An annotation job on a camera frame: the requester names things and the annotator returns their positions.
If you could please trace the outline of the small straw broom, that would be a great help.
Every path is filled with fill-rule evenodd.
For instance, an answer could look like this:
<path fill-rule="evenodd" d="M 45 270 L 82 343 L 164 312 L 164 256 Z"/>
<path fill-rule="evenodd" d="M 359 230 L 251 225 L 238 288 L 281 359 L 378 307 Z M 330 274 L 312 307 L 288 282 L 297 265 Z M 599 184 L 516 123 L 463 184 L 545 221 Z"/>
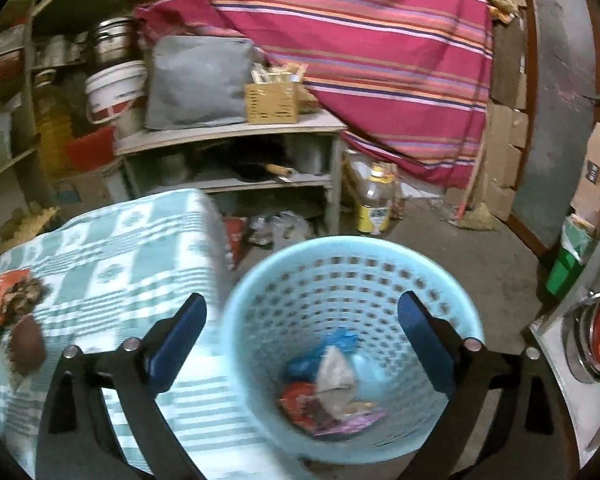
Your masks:
<path fill-rule="evenodd" d="M 464 189 L 462 200 L 457 206 L 456 213 L 449 221 L 449 224 L 452 224 L 452 226 L 455 226 L 457 229 L 475 232 L 490 232 L 496 230 L 496 219 L 494 218 L 494 215 L 490 213 L 490 210 L 485 203 L 478 203 L 477 206 L 469 209 L 469 202 L 476 189 L 484 154 L 486 154 L 485 136 L 481 139 L 475 159 L 475 165 L 471 170 L 471 175 L 468 185 Z"/>

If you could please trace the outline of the green checkered tablecloth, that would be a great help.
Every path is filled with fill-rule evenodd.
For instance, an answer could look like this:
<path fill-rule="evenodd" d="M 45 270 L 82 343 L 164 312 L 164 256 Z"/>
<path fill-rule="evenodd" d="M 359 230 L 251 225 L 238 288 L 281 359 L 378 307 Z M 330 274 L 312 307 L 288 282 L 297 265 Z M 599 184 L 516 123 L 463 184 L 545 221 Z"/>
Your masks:
<path fill-rule="evenodd" d="M 46 359 L 12 376 L 0 344 L 0 437 L 34 471 L 38 427 L 54 369 L 68 346 L 111 351 L 144 336 L 196 292 L 207 321 L 158 407 L 210 479 L 304 479 L 298 460 L 248 422 L 224 372 L 220 325 L 232 287 L 226 235 L 213 200 L 197 190 L 165 192 L 99 208 L 0 256 L 0 275 L 29 270 L 46 287 L 34 309 Z"/>

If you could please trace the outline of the low grey side shelf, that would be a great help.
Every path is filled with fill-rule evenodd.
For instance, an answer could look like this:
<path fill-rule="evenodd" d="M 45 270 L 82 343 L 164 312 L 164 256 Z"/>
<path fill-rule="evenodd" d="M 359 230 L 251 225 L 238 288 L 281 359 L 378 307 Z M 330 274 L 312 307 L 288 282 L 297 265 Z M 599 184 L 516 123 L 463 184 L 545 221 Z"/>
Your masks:
<path fill-rule="evenodd" d="M 286 125 L 243 122 L 221 127 L 141 131 L 114 142 L 134 197 L 180 188 L 208 194 L 257 193 L 279 190 L 262 206 L 256 200 L 227 207 L 230 214 L 254 214 L 291 207 L 295 188 L 324 192 L 324 226 L 339 232 L 341 197 L 340 133 L 344 125 L 327 110 Z M 283 181 L 263 164 L 291 167 L 296 174 Z"/>

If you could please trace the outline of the brown paper bag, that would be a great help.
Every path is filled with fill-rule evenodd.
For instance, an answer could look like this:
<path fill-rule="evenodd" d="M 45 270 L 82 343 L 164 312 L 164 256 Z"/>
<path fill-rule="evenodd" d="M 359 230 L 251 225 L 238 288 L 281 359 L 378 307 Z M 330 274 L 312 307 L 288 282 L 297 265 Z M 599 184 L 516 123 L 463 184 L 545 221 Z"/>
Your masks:
<path fill-rule="evenodd" d="M 29 315 L 40 304 L 46 294 L 46 287 L 38 278 L 24 278 L 7 289 L 0 307 L 1 326 L 16 324 L 20 318 Z"/>

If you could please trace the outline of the wooden handled pan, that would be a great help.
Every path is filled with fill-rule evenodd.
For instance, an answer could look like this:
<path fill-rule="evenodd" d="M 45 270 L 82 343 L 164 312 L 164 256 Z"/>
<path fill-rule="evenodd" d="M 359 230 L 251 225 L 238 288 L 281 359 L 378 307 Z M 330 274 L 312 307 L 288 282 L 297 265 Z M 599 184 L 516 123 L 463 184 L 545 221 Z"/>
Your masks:
<path fill-rule="evenodd" d="M 263 164 L 263 168 L 269 173 L 283 181 L 289 181 L 295 174 L 296 170 L 291 167 L 280 166 L 275 164 Z"/>

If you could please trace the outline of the cooking oil bottle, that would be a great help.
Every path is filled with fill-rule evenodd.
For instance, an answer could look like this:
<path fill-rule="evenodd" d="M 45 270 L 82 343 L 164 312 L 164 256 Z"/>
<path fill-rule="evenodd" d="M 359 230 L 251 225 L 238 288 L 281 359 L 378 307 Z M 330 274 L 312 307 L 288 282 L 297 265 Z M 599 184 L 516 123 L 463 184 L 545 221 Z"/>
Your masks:
<path fill-rule="evenodd" d="M 380 235 L 388 228 L 394 196 L 394 175 L 374 162 L 370 175 L 358 189 L 356 228 L 365 235 Z"/>

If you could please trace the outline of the steel cooking pot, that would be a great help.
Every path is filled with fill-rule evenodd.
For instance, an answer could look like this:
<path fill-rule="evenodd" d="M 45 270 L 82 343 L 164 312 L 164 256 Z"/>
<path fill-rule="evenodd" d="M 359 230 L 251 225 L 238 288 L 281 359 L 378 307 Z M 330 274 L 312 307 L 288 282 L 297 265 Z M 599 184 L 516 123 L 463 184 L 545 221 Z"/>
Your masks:
<path fill-rule="evenodd" d="M 140 22 L 122 16 L 97 24 L 87 33 L 86 62 L 91 73 L 140 57 Z"/>

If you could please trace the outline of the white plastic bucket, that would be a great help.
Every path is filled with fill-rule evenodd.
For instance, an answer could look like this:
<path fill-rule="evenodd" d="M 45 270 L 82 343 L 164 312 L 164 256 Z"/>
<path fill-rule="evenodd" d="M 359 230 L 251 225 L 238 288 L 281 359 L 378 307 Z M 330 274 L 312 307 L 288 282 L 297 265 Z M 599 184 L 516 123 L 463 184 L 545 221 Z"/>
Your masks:
<path fill-rule="evenodd" d="M 85 81 L 86 117 L 93 125 L 117 119 L 146 96 L 144 61 L 119 63 Z"/>

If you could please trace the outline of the light blue laundry basket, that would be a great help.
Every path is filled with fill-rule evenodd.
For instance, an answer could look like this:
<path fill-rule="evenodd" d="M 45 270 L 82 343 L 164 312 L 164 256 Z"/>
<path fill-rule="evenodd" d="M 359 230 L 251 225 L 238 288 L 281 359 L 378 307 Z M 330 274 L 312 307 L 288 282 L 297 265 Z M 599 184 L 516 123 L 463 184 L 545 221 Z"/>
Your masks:
<path fill-rule="evenodd" d="M 251 269 L 228 296 L 221 332 L 230 388 L 256 427 L 283 451 L 356 465 L 417 451 L 448 398 L 434 390 L 398 319 L 414 292 L 435 318 L 464 337 L 483 339 L 465 289 L 410 248 L 359 236 L 308 240 Z M 356 396 L 384 417 L 350 437 L 314 438 L 279 404 L 288 367 L 337 346 L 355 371 Z"/>

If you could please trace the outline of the grey cushion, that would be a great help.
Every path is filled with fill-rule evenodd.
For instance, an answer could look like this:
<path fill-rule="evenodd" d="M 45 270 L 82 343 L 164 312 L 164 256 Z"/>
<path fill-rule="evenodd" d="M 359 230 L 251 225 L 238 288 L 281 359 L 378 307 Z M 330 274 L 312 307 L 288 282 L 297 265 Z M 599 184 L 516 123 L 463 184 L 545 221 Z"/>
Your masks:
<path fill-rule="evenodd" d="M 259 52 L 251 40 L 165 36 L 152 50 L 145 125 L 175 130 L 240 124 Z"/>

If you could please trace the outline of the yellow utensil caddy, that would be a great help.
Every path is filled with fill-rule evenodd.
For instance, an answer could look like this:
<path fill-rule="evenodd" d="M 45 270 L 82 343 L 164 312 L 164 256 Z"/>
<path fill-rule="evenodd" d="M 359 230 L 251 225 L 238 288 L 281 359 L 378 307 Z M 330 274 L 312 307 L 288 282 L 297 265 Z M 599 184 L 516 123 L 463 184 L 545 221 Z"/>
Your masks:
<path fill-rule="evenodd" d="M 254 63 L 252 83 L 245 85 L 247 122 L 253 125 L 296 124 L 300 116 L 301 88 L 306 66 L 296 63 Z"/>

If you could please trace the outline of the red plastic basin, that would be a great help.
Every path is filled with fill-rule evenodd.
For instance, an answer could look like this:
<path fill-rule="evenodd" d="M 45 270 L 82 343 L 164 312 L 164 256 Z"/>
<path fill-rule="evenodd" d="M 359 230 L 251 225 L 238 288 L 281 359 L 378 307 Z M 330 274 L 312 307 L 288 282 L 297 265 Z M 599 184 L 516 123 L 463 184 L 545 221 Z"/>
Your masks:
<path fill-rule="evenodd" d="M 114 128 L 103 126 L 65 145 L 65 152 L 76 171 L 87 172 L 114 160 Z"/>

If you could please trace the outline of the orange napkin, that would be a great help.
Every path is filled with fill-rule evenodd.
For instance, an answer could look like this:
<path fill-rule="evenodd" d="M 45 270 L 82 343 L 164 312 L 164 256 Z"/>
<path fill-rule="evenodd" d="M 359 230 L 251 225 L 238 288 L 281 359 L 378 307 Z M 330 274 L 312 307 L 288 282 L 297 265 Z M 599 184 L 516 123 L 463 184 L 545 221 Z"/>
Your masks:
<path fill-rule="evenodd" d="M 30 278 L 30 276 L 31 271 L 29 269 L 11 270 L 0 276 L 0 325 L 6 323 L 6 314 L 3 312 L 3 307 L 6 304 L 5 296 L 9 289 L 26 278 Z"/>

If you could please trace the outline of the pink foil wrapper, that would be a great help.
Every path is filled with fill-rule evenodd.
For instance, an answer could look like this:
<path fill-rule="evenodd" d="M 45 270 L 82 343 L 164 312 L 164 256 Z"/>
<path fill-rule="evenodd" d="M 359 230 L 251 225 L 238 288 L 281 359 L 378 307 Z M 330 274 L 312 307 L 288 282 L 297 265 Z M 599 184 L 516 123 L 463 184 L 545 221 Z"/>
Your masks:
<path fill-rule="evenodd" d="M 343 412 L 340 419 L 331 418 L 327 422 L 318 422 L 313 435 L 331 437 L 359 434 L 385 416 L 386 412 L 373 403 L 354 404 Z"/>

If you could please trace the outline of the striped magenta curtain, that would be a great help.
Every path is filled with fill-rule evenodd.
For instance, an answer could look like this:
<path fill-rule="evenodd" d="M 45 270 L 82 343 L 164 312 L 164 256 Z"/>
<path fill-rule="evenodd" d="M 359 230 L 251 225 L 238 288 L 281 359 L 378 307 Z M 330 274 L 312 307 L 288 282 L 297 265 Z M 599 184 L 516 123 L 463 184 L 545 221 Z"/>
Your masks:
<path fill-rule="evenodd" d="M 415 178 L 464 188 L 492 68 L 486 0 L 161 0 L 147 35 L 243 36 L 346 124 L 358 150 Z"/>

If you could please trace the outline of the red snack wrapper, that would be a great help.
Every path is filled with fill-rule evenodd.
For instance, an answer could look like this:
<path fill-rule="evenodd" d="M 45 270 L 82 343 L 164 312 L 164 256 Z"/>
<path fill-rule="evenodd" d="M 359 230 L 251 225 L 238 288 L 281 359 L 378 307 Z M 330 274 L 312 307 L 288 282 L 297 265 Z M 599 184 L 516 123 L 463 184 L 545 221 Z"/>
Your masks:
<path fill-rule="evenodd" d="M 332 422 L 318 398 L 313 382 L 290 382 L 279 396 L 288 419 L 309 434 L 324 432 Z"/>

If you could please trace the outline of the yellow egg carton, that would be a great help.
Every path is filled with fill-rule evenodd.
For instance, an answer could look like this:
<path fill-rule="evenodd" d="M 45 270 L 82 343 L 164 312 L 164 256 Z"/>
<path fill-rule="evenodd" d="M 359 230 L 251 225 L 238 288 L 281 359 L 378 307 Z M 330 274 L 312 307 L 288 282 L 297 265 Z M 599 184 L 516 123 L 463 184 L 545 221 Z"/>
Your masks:
<path fill-rule="evenodd" d="M 12 218 L 0 227 L 0 240 L 18 243 L 30 240 L 44 232 L 58 215 L 58 207 L 43 208 L 38 203 L 30 203 L 28 211 L 21 208 L 12 211 Z"/>

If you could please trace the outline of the cardboard box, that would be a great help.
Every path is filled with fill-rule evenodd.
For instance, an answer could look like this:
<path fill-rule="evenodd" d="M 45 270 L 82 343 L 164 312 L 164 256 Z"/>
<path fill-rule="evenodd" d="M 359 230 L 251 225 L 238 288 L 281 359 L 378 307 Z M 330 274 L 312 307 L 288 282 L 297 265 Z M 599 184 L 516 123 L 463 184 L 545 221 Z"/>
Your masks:
<path fill-rule="evenodd" d="M 580 180 L 571 201 L 578 217 L 600 231 L 600 123 L 588 139 Z"/>

